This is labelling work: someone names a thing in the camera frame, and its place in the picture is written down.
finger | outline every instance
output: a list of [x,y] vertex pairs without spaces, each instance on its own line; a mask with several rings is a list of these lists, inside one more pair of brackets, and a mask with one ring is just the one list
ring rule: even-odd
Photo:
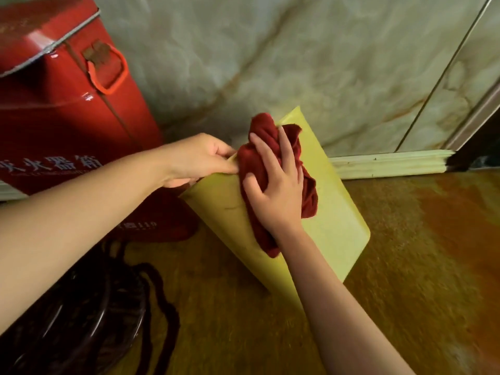
[[253,206],[253,203],[262,199],[264,194],[259,187],[259,183],[257,182],[257,178],[253,173],[248,173],[245,179],[243,179],[243,189],[247,194],[248,201]]
[[262,158],[262,162],[264,162],[264,167],[266,168],[269,180],[271,181],[283,173],[278,159],[272,152],[271,148],[254,133],[250,133],[250,140],[255,145],[255,149],[257,149],[257,152]]
[[213,139],[212,144],[214,145],[214,154],[220,155],[222,157],[230,157],[231,155],[236,154],[236,150],[229,146],[224,141],[217,139],[215,137],[210,136]]
[[215,172],[238,173],[238,165],[234,160],[214,155],[210,160],[209,171],[209,175]]
[[298,168],[298,185],[301,186],[301,188],[304,185],[304,170],[302,169],[302,166]]
[[292,179],[297,178],[297,167],[295,166],[295,157],[291,148],[290,140],[284,132],[283,126],[279,127],[279,147],[282,151],[282,167],[284,173]]

person's right hand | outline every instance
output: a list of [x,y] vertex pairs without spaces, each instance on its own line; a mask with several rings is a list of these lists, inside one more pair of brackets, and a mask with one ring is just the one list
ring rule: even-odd
[[297,171],[290,141],[283,128],[279,128],[279,145],[282,152],[282,166],[269,146],[257,135],[251,133],[250,141],[255,145],[266,167],[269,183],[260,190],[257,179],[248,173],[243,188],[255,215],[275,239],[281,234],[302,229],[302,168]]

dark red rag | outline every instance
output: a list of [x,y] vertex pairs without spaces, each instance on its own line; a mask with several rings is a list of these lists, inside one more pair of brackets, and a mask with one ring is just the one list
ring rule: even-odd
[[[301,127],[295,124],[283,125],[286,136],[290,140],[293,154],[295,156],[295,164],[297,168],[302,166],[304,172],[304,186],[302,190],[302,218],[309,218],[316,214],[317,211],[317,193],[316,180],[314,180],[304,166],[302,165],[301,144],[298,140],[298,134],[301,132]],[[252,119],[250,133],[255,133],[259,136],[272,150],[278,158],[281,165],[281,150],[279,149],[278,128],[274,125],[272,117],[268,113],[260,113]],[[271,258],[275,258],[279,254],[279,248],[271,234],[260,224],[259,220],[253,213],[253,209],[248,201],[247,194],[243,189],[243,179],[247,173],[251,172],[257,178],[260,188],[264,191],[267,188],[267,172],[262,162],[262,158],[255,149],[255,145],[251,142],[244,144],[238,150],[238,164],[240,167],[240,187],[241,196],[245,200],[247,206],[248,217],[252,225],[253,234],[258,244]]]

red fire extinguisher box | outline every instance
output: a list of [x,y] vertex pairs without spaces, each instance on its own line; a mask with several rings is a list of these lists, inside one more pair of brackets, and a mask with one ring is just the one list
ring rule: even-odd
[[[93,0],[0,8],[0,179],[28,195],[163,143],[99,14]],[[197,221],[160,189],[111,234],[181,240]]]

orange handle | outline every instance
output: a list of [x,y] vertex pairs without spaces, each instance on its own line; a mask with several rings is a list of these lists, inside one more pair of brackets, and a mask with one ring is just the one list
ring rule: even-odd
[[122,85],[123,81],[127,78],[128,75],[128,64],[121,52],[119,52],[115,47],[111,46],[110,44],[108,45],[109,49],[118,56],[120,61],[122,62],[122,73],[116,78],[115,82],[109,87],[105,88],[101,82],[99,82],[99,79],[97,78],[97,73],[96,73],[96,67],[94,64],[87,60],[87,65],[89,66],[89,75],[91,77],[91,82],[92,84],[97,88],[97,90],[101,91],[104,94],[112,94],[115,93],[115,91]]

